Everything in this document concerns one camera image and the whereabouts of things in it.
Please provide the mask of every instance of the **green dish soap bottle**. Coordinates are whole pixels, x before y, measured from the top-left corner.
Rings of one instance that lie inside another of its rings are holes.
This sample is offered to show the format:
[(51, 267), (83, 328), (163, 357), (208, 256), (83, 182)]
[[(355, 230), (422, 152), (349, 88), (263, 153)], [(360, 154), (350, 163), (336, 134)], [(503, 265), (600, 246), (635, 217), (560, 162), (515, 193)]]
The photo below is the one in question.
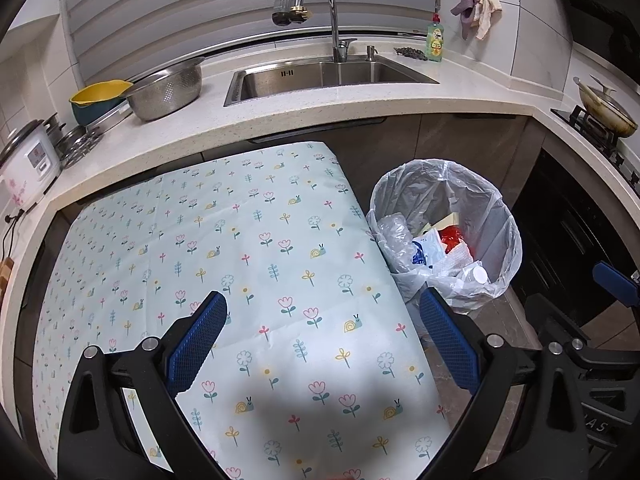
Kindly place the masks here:
[(430, 61), (442, 61), (442, 49), (444, 47), (444, 25), (440, 23), (440, 16), (433, 13), (433, 21), (427, 28), (427, 48), (424, 55)]

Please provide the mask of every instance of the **white trash bag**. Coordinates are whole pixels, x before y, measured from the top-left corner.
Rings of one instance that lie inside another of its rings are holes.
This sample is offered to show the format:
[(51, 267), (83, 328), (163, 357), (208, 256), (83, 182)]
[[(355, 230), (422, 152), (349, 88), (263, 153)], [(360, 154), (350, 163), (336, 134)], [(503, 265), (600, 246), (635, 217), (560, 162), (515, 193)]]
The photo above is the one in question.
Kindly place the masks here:
[[(459, 213), (459, 228), (474, 259), (482, 261), (487, 283), (461, 286), (450, 273), (396, 257), (392, 247), (398, 240), (387, 240), (378, 226), (384, 217), (401, 213), (416, 236), (427, 222), (435, 223), (451, 212)], [(487, 179), (450, 160), (412, 160), (387, 173), (373, 189), (367, 222), (404, 302), (413, 305), (414, 312), (409, 308), (409, 313), (418, 329), (422, 326), (418, 293), (423, 288), (435, 287), (454, 311), (468, 314), (503, 294), (522, 262), (520, 233), (500, 192)]]

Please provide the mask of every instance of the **metal bolt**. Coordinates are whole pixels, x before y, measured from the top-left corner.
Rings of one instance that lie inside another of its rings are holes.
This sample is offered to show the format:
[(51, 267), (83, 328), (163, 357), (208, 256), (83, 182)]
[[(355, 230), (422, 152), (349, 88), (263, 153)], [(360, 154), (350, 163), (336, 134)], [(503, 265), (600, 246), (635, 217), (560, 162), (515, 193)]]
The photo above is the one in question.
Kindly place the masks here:
[(562, 345), (556, 341), (549, 343), (549, 351), (553, 355), (560, 355), (562, 353)]
[(87, 348), (84, 349), (84, 352), (82, 352), (82, 355), (87, 359), (91, 359), (92, 357), (95, 357), (97, 353), (98, 353), (97, 346), (88, 346)]
[(158, 347), (158, 339), (156, 339), (155, 337), (147, 337), (143, 342), (142, 342), (142, 349), (143, 350), (155, 350)]
[(486, 341), (489, 343), (489, 346), (492, 346), (493, 348), (500, 348), (504, 345), (504, 339), (497, 334), (489, 334)]

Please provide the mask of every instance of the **white countertop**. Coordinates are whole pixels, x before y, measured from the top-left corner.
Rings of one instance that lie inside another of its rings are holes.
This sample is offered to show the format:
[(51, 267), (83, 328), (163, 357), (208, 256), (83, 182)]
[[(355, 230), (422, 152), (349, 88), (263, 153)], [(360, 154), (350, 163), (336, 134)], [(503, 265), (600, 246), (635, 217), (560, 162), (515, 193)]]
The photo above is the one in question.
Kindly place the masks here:
[[(216, 56), (203, 65), (202, 94), (165, 118), (143, 123), (130, 116), (108, 131), (97, 147), (60, 174), (45, 198), (20, 222), (12, 257), (14, 270), (0, 312), (0, 402), (17, 428), (13, 358), (20, 302), (44, 235), (63, 207), (124, 178), (182, 156), (315, 124), (366, 117), (424, 113), (499, 113), (532, 116), (581, 156), (610, 187), (640, 228), (640, 200), (597, 150), (553, 115), (551, 108), (573, 108), (538, 94), (515, 91), (475, 70), (445, 59), (442, 63), (400, 57), (394, 46), (421, 47), (415, 40), (363, 38), (352, 45), (364, 54), (375, 44), (389, 57), (440, 84), (371, 84), (321, 88), (274, 95), (223, 107), (236, 70), (267, 62), (328, 56), (330, 39), (256, 46)], [(504, 83), (508, 76), (495, 77)]]

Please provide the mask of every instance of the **white rice cooker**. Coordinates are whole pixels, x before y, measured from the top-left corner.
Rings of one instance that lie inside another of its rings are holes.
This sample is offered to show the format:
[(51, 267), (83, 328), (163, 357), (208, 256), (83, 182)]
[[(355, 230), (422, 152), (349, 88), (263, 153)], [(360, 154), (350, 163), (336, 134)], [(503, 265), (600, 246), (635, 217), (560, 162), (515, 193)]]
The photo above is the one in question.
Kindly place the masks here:
[(42, 120), (31, 121), (9, 136), (0, 153), (0, 176), (15, 205), (27, 211), (44, 197), (60, 174), (60, 159)]

